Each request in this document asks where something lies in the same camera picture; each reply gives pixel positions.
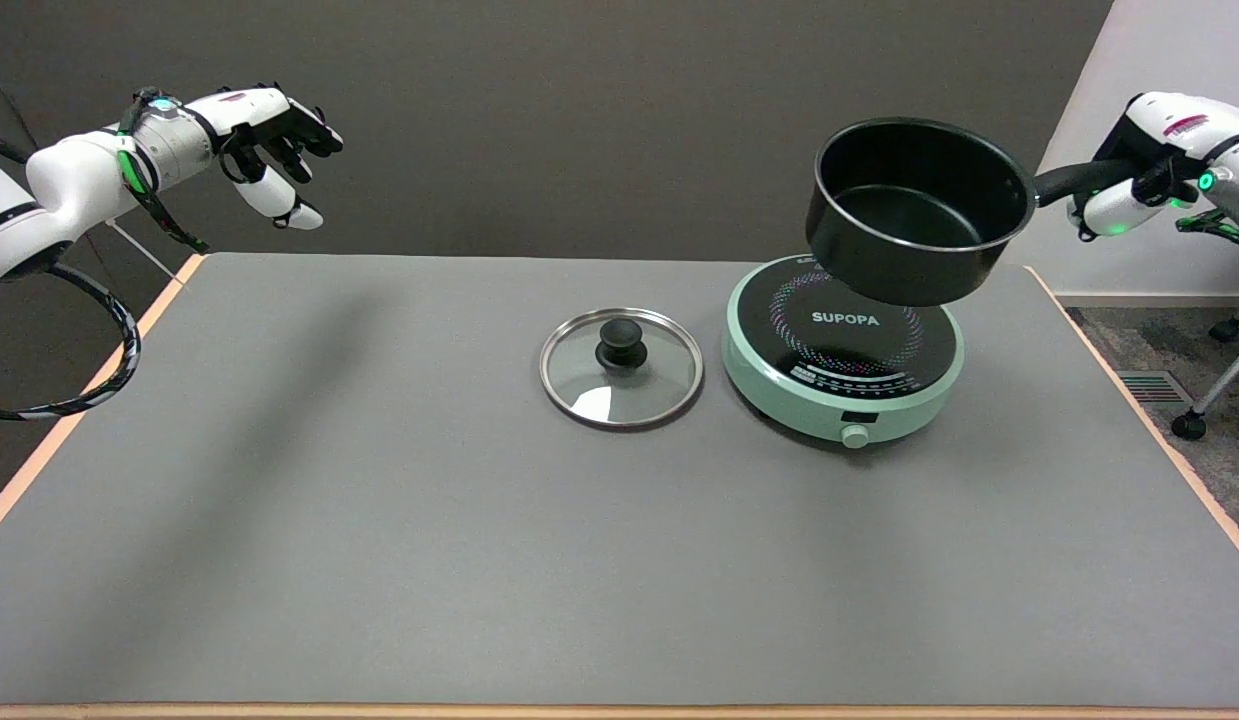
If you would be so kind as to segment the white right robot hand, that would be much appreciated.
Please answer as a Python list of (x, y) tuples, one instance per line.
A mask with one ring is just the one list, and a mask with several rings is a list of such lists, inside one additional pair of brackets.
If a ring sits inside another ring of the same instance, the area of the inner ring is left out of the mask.
[(1163, 209), (1207, 202), (1209, 209), (1178, 219), (1177, 230), (1239, 245), (1239, 108), (1208, 97), (1144, 92), (1127, 102), (1093, 157), (1127, 169), (1068, 201), (1080, 240), (1123, 234)]

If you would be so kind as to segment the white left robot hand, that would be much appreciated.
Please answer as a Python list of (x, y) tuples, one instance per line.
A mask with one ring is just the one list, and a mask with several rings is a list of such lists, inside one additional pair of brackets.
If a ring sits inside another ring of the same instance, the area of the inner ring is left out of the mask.
[(344, 150), (343, 136), (318, 108), (304, 107), (279, 86), (254, 86), (225, 88), (183, 109), (203, 124), (218, 169), (252, 209), (278, 229), (322, 227), (322, 214), (295, 187), (313, 178), (305, 155)]

